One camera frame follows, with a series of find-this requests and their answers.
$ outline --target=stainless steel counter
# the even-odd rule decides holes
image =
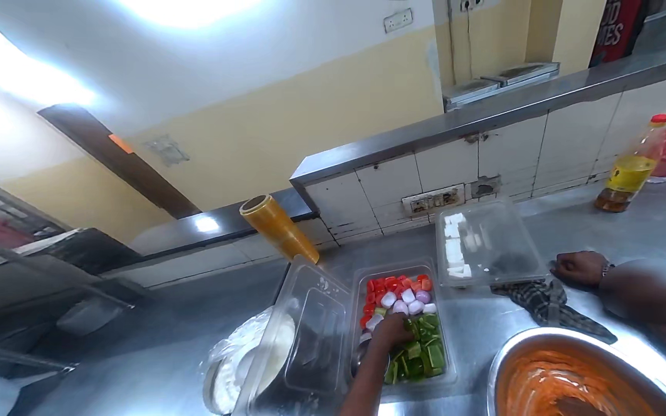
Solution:
[[[598,213],[589,186],[519,204],[544,260],[556,253],[597,250],[616,263],[666,258],[666,184],[647,185],[627,213]],[[320,266],[341,279],[382,263],[435,257],[433,226],[363,241],[323,253]],[[79,368],[37,400],[24,391],[20,414],[135,416],[209,414],[200,386],[207,351],[246,317],[271,304],[283,262],[235,270],[158,291],[159,300],[130,311],[83,341],[54,338],[48,356],[82,361]],[[567,288],[569,305],[608,327],[629,355],[666,383],[666,359],[641,332],[603,312],[590,293]],[[439,313],[455,327],[447,340],[457,355],[453,395],[426,402],[389,403],[382,415],[484,414],[486,378],[495,352],[514,334],[535,327],[528,313],[488,288],[448,289]]]

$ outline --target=kitchen towel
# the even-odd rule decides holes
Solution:
[[[567,293],[557,280],[552,280],[549,285],[535,280],[494,285],[490,289],[495,295],[511,298],[516,305],[527,310],[540,326],[549,326],[550,293],[554,290],[559,303],[559,326],[582,332],[606,344],[613,344],[618,340],[605,326],[568,307]]]

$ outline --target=yellow wall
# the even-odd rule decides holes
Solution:
[[[434,40],[414,31],[125,139],[201,210],[281,190],[305,156],[441,114]],[[138,145],[166,134],[191,160]]]
[[[530,14],[531,0],[501,0],[468,15],[455,13],[451,29],[456,81],[493,75],[522,64]]]
[[[61,222],[98,228],[123,243],[173,220],[90,156],[10,179],[0,187]]]
[[[533,0],[526,61],[560,62],[560,75],[586,70],[605,0]]]

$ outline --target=clear plastic container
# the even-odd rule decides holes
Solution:
[[[444,298],[441,295],[441,286],[438,284],[438,276],[435,273],[433,260],[431,258],[419,258],[416,260],[404,263],[390,263],[378,267],[356,270],[354,274],[355,289],[351,296],[351,341],[349,344],[349,356],[353,355],[354,350],[359,344],[359,336],[361,335],[361,327],[359,326],[359,319],[363,316],[363,305],[365,304],[366,297],[366,283],[371,279],[387,278],[389,276],[405,275],[413,280],[418,275],[428,275],[433,280],[433,290],[431,291],[432,301],[436,304],[439,317],[440,328],[439,331],[442,336],[442,345],[444,347],[444,356],[446,359],[446,369],[443,374],[435,377],[426,378],[425,380],[398,383],[392,385],[384,385],[382,388],[382,403],[391,403],[396,401],[416,401],[431,398],[440,398],[452,395],[454,393],[453,386],[457,381],[457,368],[456,368],[456,352],[454,347],[449,345],[451,339],[450,330],[454,326],[451,324],[448,314],[440,313],[439,300]],[[351,369],[346,371],[346,378],[349,383],[352,382],[353,377]]]
[[[351,333],[346,310],[350,302],[346,285],[296,255],[232,415],[321,414],[337,409],[346,393],[345,372],[351,360],[344,348]],[[284,339],[290,332],[291,343]],[[286,357],[280,357],[289,344]],[[284,363],[276,371],[274,362],[279,360]]]
[[[548,274],[521,217],[508,200],[442,211],[436,223],[436,239],[442,285],[492,285],[541,279]],[[459,265],[459,253],[464,267]]]

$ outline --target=hand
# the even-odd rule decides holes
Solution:
[[[561,253],[557,255],[557,268],[551,273],[568,283],[597,287],[607,263],[605,256],[598,252]]]
[[[372,343],[382,346],[389,352],[395,345],[412,341],[415,336],[405,329],[405,318],[402,312],[385,316],[372,334]]]

